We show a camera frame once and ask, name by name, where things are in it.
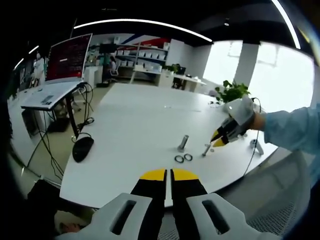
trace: metal ring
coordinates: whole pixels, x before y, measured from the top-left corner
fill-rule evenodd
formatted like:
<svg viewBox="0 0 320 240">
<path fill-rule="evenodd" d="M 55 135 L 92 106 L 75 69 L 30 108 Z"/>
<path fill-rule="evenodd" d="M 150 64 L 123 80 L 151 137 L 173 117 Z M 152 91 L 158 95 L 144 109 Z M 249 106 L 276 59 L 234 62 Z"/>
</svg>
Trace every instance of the metal ring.
<svg viewBox="0 0 320 240">
<path fill-rule="evenodd" d="M 192 159 L 193 159 L 192 155 L 189 154 L 189 153 L 186 153 L 183 157 L 184 157 L 184 159 L 187 160 L 187 161 L 192 161 Z"/>
<path fill-rule="evenodd" d="M 182 156 L 180 156 L 180 155 L 175 156 L 175 157 L 174 157 L 174 160 L 175 160 L 176 162 L 180 163 L 180 164 L 182 164 L 182 163 L 185 161 L 185 159 L 184 159 Z"/>
</svg>

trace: black mouse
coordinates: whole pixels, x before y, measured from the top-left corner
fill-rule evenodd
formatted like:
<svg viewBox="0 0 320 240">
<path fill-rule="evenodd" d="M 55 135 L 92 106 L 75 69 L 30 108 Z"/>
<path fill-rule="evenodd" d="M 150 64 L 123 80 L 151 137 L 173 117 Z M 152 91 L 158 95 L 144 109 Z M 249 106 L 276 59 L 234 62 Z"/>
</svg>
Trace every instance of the black mouse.
<svg viewBox="0 0 320 240">
<path fill-rule="evenodd" d="M 81 163 L 88 155 L 94 142 L 95 141 L 89 136 L 85 136 L 76 141 L 72 149 L 73 159 L 77 163 Z"/>
</svg>

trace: window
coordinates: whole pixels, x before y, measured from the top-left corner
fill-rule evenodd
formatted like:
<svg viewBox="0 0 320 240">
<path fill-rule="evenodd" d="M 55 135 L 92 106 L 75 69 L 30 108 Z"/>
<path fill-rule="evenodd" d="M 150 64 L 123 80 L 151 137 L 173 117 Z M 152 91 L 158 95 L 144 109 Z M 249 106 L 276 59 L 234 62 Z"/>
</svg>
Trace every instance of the window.
<svg viewBox="0 0 320 240">
<path fill-rule="evenodd" d="M 302 52 L 270 43 L 265 48 L 262 44 L 249 91 L 252 97 L 260 99 L 267 112 L 291 112 L 308 107 L 313 95 L 314 71 L 313 60 Z"/>
<path fill-rule="evenodd" d="M 225 80 L 232 82 L 239 64 L 242 41 L 218 41 L 210 49 L 203 78 L 222 85 Z"/>
</svg>

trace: light blue sleeve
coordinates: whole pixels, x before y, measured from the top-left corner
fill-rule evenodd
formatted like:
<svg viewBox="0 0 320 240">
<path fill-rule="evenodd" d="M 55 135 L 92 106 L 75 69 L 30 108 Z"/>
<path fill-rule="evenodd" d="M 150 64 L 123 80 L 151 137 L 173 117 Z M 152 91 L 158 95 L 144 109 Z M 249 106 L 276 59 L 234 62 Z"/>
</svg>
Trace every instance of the light blue sleeve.
<svg viewBox="0 0 320 240">
<path fill-rule="evenodd" d="M 320 104 L 293 112 L 278 111 L 265 115 L 264 141 L 290 151 L 320 153 Z"/>
</svg>

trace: ceiling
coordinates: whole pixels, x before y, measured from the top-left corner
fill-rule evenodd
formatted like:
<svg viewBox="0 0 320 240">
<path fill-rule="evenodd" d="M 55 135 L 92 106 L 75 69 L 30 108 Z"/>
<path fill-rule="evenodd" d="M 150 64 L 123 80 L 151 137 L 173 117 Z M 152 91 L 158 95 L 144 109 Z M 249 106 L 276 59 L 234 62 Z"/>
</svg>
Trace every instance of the ceiling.
<svg viewBox="0 0 320 240">
<path fill-rule="evenodd" d="M 52 4 L 36 9 L 26 5 L 15 9 L 20 19 L 18 26 L 8 29 L 9 45 L 14 46 L 14 65 L 21 58 L 34 58 L 36 52 L 28 52 L 39 45 L 42 55 L 47 55 L 50 46 L 72 36 L 87 33 L 133 33 L 181 40 L 192 46 L 210 44 L 208 41 L 174 28 L 149 23 L 115 22 L 101 23 L 75 29 L 73 26 L 106 19 L 144 19 L 159 21 L 186 28 L 214 41 L 244 39 L 248 42 L 268 41 L 294 47 L 292 37 L 283 18 L 270 0 L 204 1 L 196 4 L 181 2 L 156 2 L 153 5 L 125 6 L 105 4 L 103 6 L 61 6 Z M 224 26 L 229 18 L 230 26 Z"/>
</svg>

